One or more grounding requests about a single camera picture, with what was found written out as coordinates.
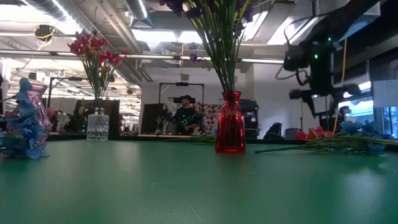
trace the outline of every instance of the cap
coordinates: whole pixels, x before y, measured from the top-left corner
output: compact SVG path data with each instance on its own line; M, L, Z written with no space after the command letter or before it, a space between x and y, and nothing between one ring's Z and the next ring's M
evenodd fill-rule
M185 95L182 98L189 100L189 102L192 102L192 97L190 95Z

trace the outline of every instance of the red glass vase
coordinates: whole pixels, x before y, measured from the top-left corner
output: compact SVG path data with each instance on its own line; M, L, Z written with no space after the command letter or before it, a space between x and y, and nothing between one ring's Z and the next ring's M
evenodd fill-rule
M216 152L245 154L244 119L239 106L241 92L223 92L225 100L218 115Z

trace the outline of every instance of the man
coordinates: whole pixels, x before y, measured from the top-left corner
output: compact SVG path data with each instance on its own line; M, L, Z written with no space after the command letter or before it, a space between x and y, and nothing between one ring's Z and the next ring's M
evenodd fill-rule
M198 119L191 119L197 112L191 107L192 97L185 95L182 97L182 107L175 113L175 120L178 123L177 133L192 134L196 127L199 127Z

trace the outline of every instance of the green table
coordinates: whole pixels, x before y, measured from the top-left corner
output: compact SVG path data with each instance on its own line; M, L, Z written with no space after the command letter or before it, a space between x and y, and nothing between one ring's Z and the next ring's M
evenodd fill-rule
M49 142L0 159L0 223L398 223L398 156L245 156L175 142Z

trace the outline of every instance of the vase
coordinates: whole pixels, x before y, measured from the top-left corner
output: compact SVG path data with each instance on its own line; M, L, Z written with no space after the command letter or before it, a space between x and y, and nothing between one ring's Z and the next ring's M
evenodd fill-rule
M95 113L88 115L87 140L107 141L109 134L109 116L104 108L95 108Z
M244 118L239 99L241 92L223 92L224 106L218 115L217 153L245 154Z
M43 94L47 89L47 86L36 83L31 83L31 85L32 85L32 90L27 91L27 96L29 98L29 101L37 110L37 120L39 121L39 124L41 125L41 127L43 127L44 130L43 133L39 136L38 145L41 145L45 143L51 131L51 122L45 112L45 107L43 105L43 99L42 99ZM12 114L20 116L18 109L15 109L12 112ZM16 131L16 129L11 129L7 124L6 131L13 132Z

